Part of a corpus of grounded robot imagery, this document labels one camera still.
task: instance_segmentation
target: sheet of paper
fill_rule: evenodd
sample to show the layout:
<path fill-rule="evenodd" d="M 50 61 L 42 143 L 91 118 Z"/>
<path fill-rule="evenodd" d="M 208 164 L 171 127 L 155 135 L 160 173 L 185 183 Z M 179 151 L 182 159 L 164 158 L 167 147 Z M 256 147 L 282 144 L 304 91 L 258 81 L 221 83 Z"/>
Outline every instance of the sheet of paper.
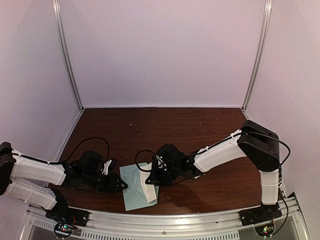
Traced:
<path fill-rule="evenodd" d="M 139 166 L 145 165 L 147 165 L 146 162 L 139 164 Z M 123 190 L 123 199 L 126 211 L 142 209 L 156 205 L 158 203 L 158 199 L 149 203 L 147 202 L 145 193 L 141 186 L 140 170 L 135 164 L 120 167 L 120 176 L 122 180 L 128 184 L 128 188 Z M 158 186 L 155 187 L 155 192 L 158 196 Z"/>
<path fill-rule="evenodd" d="M 143 170 L 151 170 L 152 168 L 152 163 L 150 162 L 148 165 L 145 166 L 141 166 L 141 168 Z M 144 172 L 144 171 L 140 171 L 140 182 L 141 182 L 141 187 L 143 189 L 144 192 L 144 196 L 146 198 L 146 201 L 148 203 L 154 201 L 157 199 L 157 195 L 156 195 L 156 189 L 154 185 L 150 185 L 150 184 L 146 184 L 146 180 L 149 177 L 150 172 Z"/>

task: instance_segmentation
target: white wall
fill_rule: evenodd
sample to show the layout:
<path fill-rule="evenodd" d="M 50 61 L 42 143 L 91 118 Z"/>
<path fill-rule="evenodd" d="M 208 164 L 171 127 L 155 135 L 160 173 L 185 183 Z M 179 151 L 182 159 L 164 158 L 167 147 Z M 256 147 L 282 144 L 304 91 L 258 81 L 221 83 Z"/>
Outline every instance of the white wall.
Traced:
<path fill-rule="evenodd" d="M 52 1 L 0 1 L 0 84 L 0 142 L 54 161 L 78 111 Z M 0 239 L 17 239 L 26 208 L 20 200 L 0 196 Z"/>
<path fill-rule="evenodd" d="M 292 149 L 284 183 L 295 191 L 310 230 L 319 237 L 320 1 L 273 1 L 259 75 L 248 110 Z"/>
<path fill-rule="evenodd" d="M 240 107 L 264 0 L 68 0 L 61 11 L 85 107 Z"/>

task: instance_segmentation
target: wooden table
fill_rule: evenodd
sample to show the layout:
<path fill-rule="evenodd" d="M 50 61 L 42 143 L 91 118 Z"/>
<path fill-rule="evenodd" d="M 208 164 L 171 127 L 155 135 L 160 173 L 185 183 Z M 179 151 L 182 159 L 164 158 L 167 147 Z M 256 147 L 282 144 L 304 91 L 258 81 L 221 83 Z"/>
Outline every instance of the wooden table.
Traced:
<path fill-rule="evenodd" d="M 245 117 L 237 108 L 104 108 L 86 109 L 74 129 L 61 160 L 76 145 L 89 137 L 106 138 L 110 156 L 117 166 L 135 163 L 142 149 L 157 151 L 163 144 L 174 144 L 185 154 L 213 144 L 241 127 Z M 79 159 L 85 150 L 105 156 L 101 140 L 84 143 L 71 160 Z M 149 162 L 150 155 L 140 156 Z M 261 203 L 260 175 L 247 158 L 220 165 L 198 179 L 161 187 L 158 204 L 125 211 L 122 192 L 82 192 L 59 187 L 69 205 L 89 210 L 128 214 L 189 214 L 225 211 Z"/>

